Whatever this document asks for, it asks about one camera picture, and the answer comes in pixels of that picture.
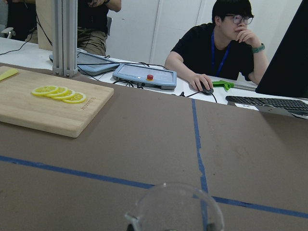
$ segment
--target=cutting board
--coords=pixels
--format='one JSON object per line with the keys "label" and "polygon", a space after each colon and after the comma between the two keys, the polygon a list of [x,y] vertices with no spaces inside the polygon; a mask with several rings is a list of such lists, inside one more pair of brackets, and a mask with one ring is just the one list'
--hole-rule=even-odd
{"label": "cutting board", "polygon": [[[0,74],[9,69],[0,67]],[[68,87],[87,99],[71,104],[31,94],[45,85]],[[0,121],[76,138],[113,93],[113,88],[18,69],[0,81]]]}

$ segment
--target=man's right hand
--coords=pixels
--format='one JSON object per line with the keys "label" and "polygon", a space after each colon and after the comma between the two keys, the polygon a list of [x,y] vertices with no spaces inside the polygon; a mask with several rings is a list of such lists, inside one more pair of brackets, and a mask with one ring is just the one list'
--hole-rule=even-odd
{"label": "man's right hand", "polygon": [[202,74],[202,75],[194,74],[193,76],[189,78],[189,83],[197,91],[203,90],[201,83],[204,84],[207,90],[210,90],[210,88],[213,88],[213,83],[212,83],[211,78],[205,74]]}
{"label": "man's right hand", "polygon": [[23,0],[12,0],[13,3],[24,2]]}

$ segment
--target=mouse cable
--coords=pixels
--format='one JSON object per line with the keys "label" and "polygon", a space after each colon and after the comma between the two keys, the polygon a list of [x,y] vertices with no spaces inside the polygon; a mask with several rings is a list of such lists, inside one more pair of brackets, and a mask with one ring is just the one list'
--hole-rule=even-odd
{"label": "mouse cable", "polygon": [[[211,92],[208,91],[208,90],[201,90],[201,91],[197,91],[197,92],[195,92],[194,94],[191,94],[191,95],[186,96],[186,97],[191,97],[191,96],[193,96],[193,95],[195,95],[195,94],[202,93],[202,92],[209,92],[209,93],[211,93]],[[213,93],[211,93],[211,95],[214,97],[215,102],[217,102],[215,95],[214,95]]]}
{"label": "mouse cable", "polygon": [[182,93],[180,94],[180,95],[176,95],[176,96],[183,96],[183,97],[186,97],[185,95],[184,95],[184,92],[182,91]]}

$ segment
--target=khaki pants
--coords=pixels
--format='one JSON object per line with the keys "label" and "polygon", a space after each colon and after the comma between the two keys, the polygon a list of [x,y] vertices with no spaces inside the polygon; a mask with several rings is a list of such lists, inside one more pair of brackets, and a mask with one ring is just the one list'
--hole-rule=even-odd
{"label": "khaki pants", "polygon": [[[38,31],[35,30],[32,34],[28,35],[26,41],[31,43],[38,43]],[[77,47],[91,54],[98,54],[101,56],[106,55],[106,39],[107,35],[98,30],[91,30],[85,28],[77,29]]]}

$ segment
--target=yellow object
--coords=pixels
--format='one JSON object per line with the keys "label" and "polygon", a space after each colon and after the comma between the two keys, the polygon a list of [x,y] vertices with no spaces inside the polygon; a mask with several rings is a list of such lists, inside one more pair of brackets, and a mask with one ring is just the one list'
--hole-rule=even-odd
{"label": "yellow object", "polygon": [[81,92],[76,92],[75,95],[69,99],[63,100],[66,103],[81,103],[86,100],[86,95]]}
{"label": "yellow object", "polygon": [[69,89],[64,95],[54,96],[53,99],[54,100],[66,100],[66,99],[72,98],[74,95],[75,95],[75,91]]}
{"label": "yellow object", "polygon": [[42,86],[33,89],[31,93],[36,96],[45,96],[47,94],[55,93],[58,89],[59,87],[57,86]]}
{"label": "yellow object", "polygon": [[68,92],[67,87],[59,87],[55,93],[47,94],[47,97],[56,97],[56,96],[63,96]]}
{"label": "yellow object", "polygon": [[7,77],[10,77],[10,76],[12,76],[12,75],[15,75],[16,73],[18,73],[18,70],[17,70],[17,69],[14,69],[14,68],[9,69],[9,70],[7,70],[6,72],[4,72],[4,73],[2,73],[2,74],[0,75],[0,81],[3,80],[3,79],[5,79],[5,78],[7,78]]}

